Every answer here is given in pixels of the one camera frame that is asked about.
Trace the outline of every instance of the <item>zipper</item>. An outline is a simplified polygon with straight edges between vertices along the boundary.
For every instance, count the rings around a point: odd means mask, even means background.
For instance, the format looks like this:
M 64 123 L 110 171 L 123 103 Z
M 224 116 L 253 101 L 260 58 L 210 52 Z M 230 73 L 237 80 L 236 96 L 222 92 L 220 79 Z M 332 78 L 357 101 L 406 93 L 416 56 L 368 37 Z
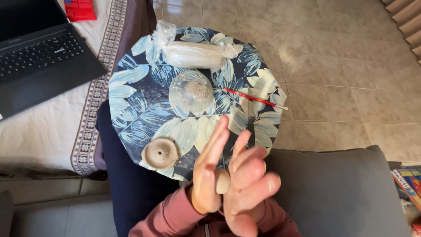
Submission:
M 209 226 L 208 226 L 208 224 L 205 225 L 205 235 L 206 235 L 206 237 L 211 237 L 211 234 L 209 233 Z

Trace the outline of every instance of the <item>blue leaf tablecloth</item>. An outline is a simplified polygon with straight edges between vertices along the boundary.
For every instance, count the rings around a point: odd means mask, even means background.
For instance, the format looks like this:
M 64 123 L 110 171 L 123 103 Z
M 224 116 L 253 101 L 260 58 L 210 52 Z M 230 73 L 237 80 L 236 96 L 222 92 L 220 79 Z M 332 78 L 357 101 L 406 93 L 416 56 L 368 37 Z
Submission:
M 273 77 L 257 48 L 211 29 L 179 27 L 175 40 L 215 44 L 233 42 L 239 52 L 225 59 L 216 72 L 206 69 L 172 67 L 158 51 L 151 35 L 142 37 L 118 63 L 109 82 L 112 125 L 133 162 L 145 168 L 143 148 L 156 138 L 175 142 L 181 155 L 176 165 L 157 172 L 177 180 L 191 180 L 196 158 L 208 142 L 221 114 L 229 117 L 229 140 L 218 167 L 227 167 L 234 143 L 248 126 L 248 100 L 221 90 L 226 87 L 247 92 L 283 105 L 285 92 Z M 210 79 L 215 100 L 205 111 L 187 113 L 168 96 L 168 88 L 179 73 L 198 70 Z M 282 109 L 254 102 L 256 145 L 270 151 L 281 120 Z

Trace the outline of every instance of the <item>red pencil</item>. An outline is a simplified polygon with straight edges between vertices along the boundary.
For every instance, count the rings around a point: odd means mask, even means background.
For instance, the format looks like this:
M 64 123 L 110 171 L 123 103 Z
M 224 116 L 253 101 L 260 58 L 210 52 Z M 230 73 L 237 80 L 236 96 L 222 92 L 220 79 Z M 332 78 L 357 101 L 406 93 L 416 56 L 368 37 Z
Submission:
M 246 98 L 248 98 L 249 100 L 255 100 L 255 101 L 258 101 L 258 102 L 260 102 L 260 103 L 264 103 L 264 104 L 266 104 L 266 105 L 275 106 L 275 107 L 278 107 L 278 108 L 281 108 L 281 109 L 284 109 L 284 110 L 289 110 L 289 109 L 288 109 L 288 107 L 281 106 L 281 105 L 277 105 L 277 104 L 275 104 L 275 103 L 272 103 L 272 102 L 269 102 L 269 101 L 266 101 L 266 100 L 262 100 L 262 99 L 259 99 L 259 98 L 256 98 L 256 97 L 253 97 L 253 96 L 248 95 L 248 94 L 243 94 L 243 93 L 241 93 L 241 92 L 236 92 L 236 91 L 230 90 L 230 89 L 225 88 L 225 87 L 224 87 L 224 88 L 222 88 L 222 90 L 223 90 L 223 91 L 225 91 L 225 92 L 229 92 L 229 93 L 236 94 L 236 95 L 238 95 L 238 96 L 246 97 Z

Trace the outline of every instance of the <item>black laptop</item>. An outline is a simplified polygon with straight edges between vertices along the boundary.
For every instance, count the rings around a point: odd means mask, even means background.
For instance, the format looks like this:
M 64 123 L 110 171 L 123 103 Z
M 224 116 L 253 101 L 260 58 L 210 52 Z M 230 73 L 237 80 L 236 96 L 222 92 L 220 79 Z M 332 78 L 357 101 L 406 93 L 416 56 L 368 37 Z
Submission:
M 0 120 L 105 73 L 56 0 L 0 0 Z

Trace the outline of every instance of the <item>dark pants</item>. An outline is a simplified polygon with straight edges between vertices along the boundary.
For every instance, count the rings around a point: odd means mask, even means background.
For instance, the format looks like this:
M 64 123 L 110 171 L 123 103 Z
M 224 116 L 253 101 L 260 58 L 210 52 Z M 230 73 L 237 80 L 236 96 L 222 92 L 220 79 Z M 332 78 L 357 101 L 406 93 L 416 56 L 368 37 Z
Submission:
M 133 226 L 179 188 L 179 183 L 133 163 L 111 125 L 108 100 L 99 108 L 96 128 L 111 185 L 115 226 L 119 237 L 127 237 Z

